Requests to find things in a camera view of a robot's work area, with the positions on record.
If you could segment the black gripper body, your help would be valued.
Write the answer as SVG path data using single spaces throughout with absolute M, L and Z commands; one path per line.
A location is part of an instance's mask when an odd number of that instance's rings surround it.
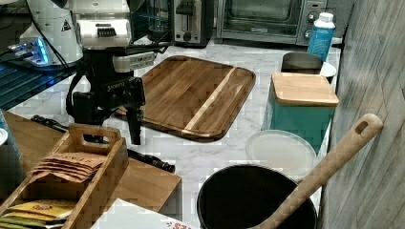
M 87 93 L 72 95 L 72 117 L 75 123 L 102 125 L 119 107 L 124 107 L 129 124 L 139 125 L 145 104 L 142 79 L 132 71 L 118 73 L 114 54 L 107 51 L 85 51 L 77 63 L 76 76 L 90 83 Z

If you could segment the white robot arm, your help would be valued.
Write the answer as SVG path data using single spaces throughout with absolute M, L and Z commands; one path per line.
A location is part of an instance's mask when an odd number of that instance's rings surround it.
M 131 141 L 139 145 L 145 95 L 142 79 L 131 69 L 130 22 L 98 13 L 78 19 L 75 27 L 83 56 L 66 97 L 67 113 L 76 123 L 101 126 L 122 107 Z

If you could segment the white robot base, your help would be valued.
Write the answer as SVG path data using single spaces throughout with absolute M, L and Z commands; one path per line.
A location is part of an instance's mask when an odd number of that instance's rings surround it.
M 31 25 L 8 50 L 37 67 L 73 65 L 82 56 L 70 0 L 24 0 Z

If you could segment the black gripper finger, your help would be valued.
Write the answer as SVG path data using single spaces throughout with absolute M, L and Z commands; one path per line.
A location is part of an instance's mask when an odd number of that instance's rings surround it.
M 99 125 L 86 124 L 87 130 L 93 131 L 97 128 L 99 128 Z M 102 135 L 84 135 L 83 138 L 85 141 L 93 142 L 93 143 L 108 143 L 109 142 L 109 139 L 106 136 L 102 136 Z
M 135 145 L 140 145 L 140 132 L 141 122 L 143 120 L 143 111 L 141 110 L 141 108 L 129 108 L 126 113 L 126 117 L 129 125 L 131 142 Z

